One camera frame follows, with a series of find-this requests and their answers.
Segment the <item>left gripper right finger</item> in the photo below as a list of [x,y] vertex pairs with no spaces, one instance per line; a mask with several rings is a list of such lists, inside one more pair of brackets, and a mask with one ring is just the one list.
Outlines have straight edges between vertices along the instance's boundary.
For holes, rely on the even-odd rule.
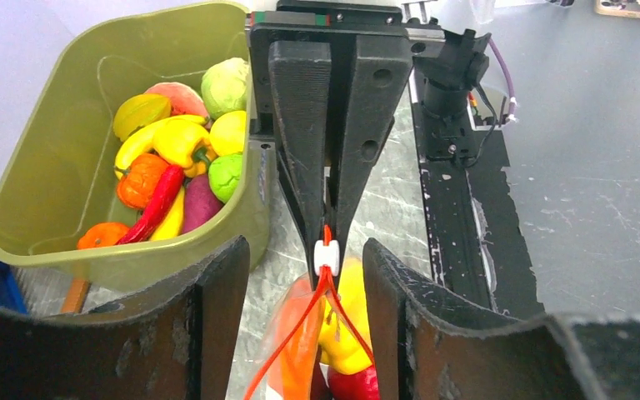
[[375,239],[363,268],[384,399],[640,399],[640,313],[521,321],[430,281]]

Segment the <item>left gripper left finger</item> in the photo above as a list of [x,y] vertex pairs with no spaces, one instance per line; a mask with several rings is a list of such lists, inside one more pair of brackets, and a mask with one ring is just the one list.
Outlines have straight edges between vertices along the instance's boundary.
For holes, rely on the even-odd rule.
[[141,291],[84,314],[0,307],[0,399],[222,399],[248,283],[236,237]]

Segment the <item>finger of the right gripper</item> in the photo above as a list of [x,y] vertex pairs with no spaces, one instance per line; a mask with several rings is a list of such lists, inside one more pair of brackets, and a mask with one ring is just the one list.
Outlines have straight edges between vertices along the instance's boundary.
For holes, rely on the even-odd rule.
[[323,232],[325,133],[332,59],[325,42],[277,41],[268,55],[278,180],[305,252],[318,278],[313,251]]
[[393,126],[393,114],[413,68],[410,42],[360,35],[348,71],[347,111],[333,171],[333,231],[344,258],[363,190]]

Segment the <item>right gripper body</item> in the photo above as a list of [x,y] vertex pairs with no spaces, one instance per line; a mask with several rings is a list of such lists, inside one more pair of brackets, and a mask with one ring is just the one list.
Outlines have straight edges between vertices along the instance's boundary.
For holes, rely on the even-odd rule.
[[436,22],[406,20],[399,7],[277,1],[246,20],[261,138],[377,138],[416,57],[445,42]]

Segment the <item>red pomegranate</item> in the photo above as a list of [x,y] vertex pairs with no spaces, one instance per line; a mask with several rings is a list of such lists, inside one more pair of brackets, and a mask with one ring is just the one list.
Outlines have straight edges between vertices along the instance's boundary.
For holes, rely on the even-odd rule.
[[379,400],[378,378],[374,366],[354,374],[327,370],[327,385],[335,400]]

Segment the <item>clear zip top bag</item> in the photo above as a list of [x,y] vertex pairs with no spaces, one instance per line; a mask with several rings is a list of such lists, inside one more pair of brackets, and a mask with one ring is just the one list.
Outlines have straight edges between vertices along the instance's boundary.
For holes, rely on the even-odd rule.
[[246,399],[378,399],[363,264],[339,262],[330,227],[317,240],[310,272],[277,304],[263,361]]

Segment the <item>papaya slice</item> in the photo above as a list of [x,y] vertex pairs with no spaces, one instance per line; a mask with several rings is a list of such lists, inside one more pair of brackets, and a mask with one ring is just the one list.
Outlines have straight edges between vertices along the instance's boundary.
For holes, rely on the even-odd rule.
[[297,278],[287,291],[278,311],[277,339],[289,339],[274,364],[269,385],[284,399],[324,399],[327,385],[319,363],[319,334],[323,325],[324,300],[321,298],[308,315],[313,299],[309,277]]

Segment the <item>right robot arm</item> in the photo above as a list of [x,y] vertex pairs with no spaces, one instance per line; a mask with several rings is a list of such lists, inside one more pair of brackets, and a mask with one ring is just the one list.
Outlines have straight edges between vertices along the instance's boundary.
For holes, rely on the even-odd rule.
[[393,128],[411,76],[424,77],[435,138],[466,144],[468,92],[488,68],[488,36],[449,32],[397,6],[279,1],[247,15],[257,116],[273,137],[278,180],[304,246],[311,283],[315,248],[330,230],[340,248]]

